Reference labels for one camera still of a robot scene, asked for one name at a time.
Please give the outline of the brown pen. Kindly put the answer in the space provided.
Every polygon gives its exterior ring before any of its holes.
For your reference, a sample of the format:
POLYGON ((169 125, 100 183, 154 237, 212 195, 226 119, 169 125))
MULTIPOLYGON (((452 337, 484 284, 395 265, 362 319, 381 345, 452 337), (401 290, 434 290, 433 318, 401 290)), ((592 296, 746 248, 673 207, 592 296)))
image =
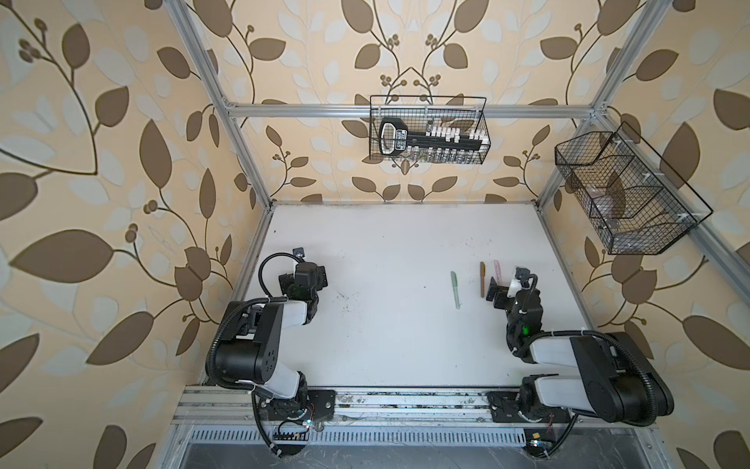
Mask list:
POLYGON ((486 298, 486 263, 480 262, 480 297, 486 298))

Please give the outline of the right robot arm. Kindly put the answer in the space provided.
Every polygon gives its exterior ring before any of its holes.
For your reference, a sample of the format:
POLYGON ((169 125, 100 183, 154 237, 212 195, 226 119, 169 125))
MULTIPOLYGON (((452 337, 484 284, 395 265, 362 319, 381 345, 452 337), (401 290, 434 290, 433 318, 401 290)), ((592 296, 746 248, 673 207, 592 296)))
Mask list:
POLYGON ((528 365, 571 369, 570 375, 542 373, 523 378, 515 394, 488 394, 503 419, 539 422, 558 412, 574 412, 636 427, 673 414, 671 390, 626 332, 591 329, 548 330, 537 275, 521 269, 509 285, 491 281, 486 300, 506 315, 506 344, 528 365))

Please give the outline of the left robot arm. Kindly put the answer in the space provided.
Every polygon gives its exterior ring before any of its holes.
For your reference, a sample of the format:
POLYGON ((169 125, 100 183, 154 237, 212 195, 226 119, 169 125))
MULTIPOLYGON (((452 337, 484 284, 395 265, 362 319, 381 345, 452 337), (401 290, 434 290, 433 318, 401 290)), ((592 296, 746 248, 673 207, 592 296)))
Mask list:
POLYGON ((205 372, 215 385, 260 391, 269 399, 302 401, 304 373, 280 361, 281 334, 309 324, 318 312, 318 293, 328 287, 325 268, 298 259, 291 274, 279 277, 281 296, 228 304, 210 345, 205 372))

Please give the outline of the green pen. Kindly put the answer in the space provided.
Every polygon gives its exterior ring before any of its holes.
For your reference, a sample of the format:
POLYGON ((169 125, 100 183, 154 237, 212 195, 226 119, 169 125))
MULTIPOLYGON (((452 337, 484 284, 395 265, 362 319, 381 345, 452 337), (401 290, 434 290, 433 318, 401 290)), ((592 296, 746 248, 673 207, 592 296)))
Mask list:
POLYGON ((452 295, 453 295, 453 300, 454 300, 454 307, 457 311, 460 311, 461 309, 460 288, 459 288, 458 276, 455 271, 450 272, 450 280, 451 280, 452 295))

